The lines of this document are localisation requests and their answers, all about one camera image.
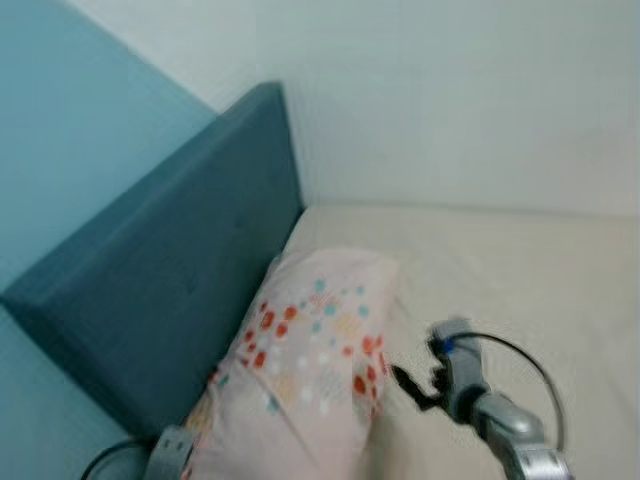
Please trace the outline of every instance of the blue wall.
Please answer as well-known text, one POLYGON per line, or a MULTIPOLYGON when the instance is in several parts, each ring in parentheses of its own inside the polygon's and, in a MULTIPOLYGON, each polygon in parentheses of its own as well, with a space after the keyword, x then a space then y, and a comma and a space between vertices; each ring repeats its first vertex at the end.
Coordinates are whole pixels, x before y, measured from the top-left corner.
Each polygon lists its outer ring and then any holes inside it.
MULTIPOLYGON (((0 2, 0 69, 2 289, 214 113, 54 0, 0 2)), ((125 436, 4 311, 0 355, 3 478, 78 478, 125 436)))

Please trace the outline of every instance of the pillow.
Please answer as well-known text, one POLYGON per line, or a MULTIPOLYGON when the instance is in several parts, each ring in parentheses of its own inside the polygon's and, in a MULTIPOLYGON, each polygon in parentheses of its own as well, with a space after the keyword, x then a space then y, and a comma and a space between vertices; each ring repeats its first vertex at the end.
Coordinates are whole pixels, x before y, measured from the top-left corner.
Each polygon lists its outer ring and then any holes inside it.
MULTIPOLYGON (((267 273, 265 274, 260 286, 261 288, 267 282, 267 280, 271 278, 271 275, 275 271, 276 267, 280 264, 280 259, 281 256, 278 255, 273 260, 271 260, 271 263, 267 268, 267 273)), ((258 297, 255 297, 251 302, 251 305, 249 305, 249 312, 252 312, 255 309, 257 298, 258 297)), ((239 331, 243 331, 245 329, 249 320, 251 320, 250 315, 246 315, 242 323, 240 324, 239 331)), ((207 388, 198 400, 198 403, 196 403, 195 407, 193 407, 186 420, 184 421, 184 427, 197 437, 202 437, 203 435, 211 431, 213 420, 213 396, 211 395, 209 387, 211 387, 212 382, 214 382, 216 378, 215 373, 216 372, 213 372, 207 380, 207 388)))
POLYGON ((379 411, 397 265, 294 253, 260 288, 208 386, 190 480, 351 478, 379 411))

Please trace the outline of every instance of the silver metal arm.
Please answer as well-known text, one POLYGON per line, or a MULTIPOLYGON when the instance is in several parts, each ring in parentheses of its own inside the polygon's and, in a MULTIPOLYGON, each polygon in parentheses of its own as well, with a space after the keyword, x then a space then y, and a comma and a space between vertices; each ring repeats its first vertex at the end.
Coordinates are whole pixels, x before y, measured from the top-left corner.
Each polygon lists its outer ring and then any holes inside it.
POLYGON ((482 371, 482 350, 476 338, 453 335, 471 332, 469 322, 455 318, 436 325, 429 350, 442 364, 435 369, 429 397, 402 368, 392 366, 400 387, 420 410, 441 407, 456 423, 472 426, 502 464, 508 480, 571 480, 560 452, 545 444, 542 422, 502 394, 492 392, 482 371))
POLYGON ((542 422, 499 393, 475 401, 471 425, 502 464, 509 480, 569 480, 562 456, 545 445, 542 422))

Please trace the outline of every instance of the bed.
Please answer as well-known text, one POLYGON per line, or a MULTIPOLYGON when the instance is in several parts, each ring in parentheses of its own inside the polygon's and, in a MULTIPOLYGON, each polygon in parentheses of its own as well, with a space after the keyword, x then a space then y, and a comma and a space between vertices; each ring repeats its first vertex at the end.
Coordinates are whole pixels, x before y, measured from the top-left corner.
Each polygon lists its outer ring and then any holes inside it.
MULTIPOLYGON (((452 314, 532 352, 568 414, 580 479, 637 478, 638 236, 630 218, 326 205, 303 208, 278 84, 258 86, 2 295, 42 349, 133 435, 181 422, 271 259, 358 246, 401 265, 391 362, 424 385, 428 327, 452 314)), ((490 381, 535 411, 543 385, 486 346, 490 381)), ((502 478, 468 428, 389 385, 358 478, 502 478)))

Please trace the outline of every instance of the white wall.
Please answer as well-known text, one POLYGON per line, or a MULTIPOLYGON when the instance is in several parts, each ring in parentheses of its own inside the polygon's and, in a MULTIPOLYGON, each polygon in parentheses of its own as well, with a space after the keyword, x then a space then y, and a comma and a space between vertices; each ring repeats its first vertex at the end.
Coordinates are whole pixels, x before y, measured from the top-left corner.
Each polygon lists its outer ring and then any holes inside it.
POLYGON ((307 202, 631 214, 635 0, 71 0, 214 108, 283 79, 307 202))
POLYGON ((255 86, 254 0, 64 0, 217 111, 255 86))

